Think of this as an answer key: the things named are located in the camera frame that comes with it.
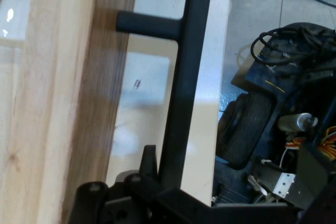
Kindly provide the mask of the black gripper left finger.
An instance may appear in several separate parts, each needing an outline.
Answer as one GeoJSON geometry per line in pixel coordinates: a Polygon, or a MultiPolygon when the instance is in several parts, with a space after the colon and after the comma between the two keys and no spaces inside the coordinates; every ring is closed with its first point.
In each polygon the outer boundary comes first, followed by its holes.
{"type": "Polygon", "coordinates": [[[221,208],[210,208],[178,188],[157,181],[156,147],[144,148],[140,170],[108,187],[85,183],[76,192],[68,223],[226,223],[221,208]]]}

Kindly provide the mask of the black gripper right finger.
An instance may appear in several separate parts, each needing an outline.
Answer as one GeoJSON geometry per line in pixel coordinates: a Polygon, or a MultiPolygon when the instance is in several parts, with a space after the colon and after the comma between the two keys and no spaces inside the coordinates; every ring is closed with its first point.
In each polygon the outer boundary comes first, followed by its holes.
{"type": "Polygon", "coordinates": [[[316,146],[300,147],[297,175],[313,199],[297,223],[335,223],[335,162],[316,146]]]}

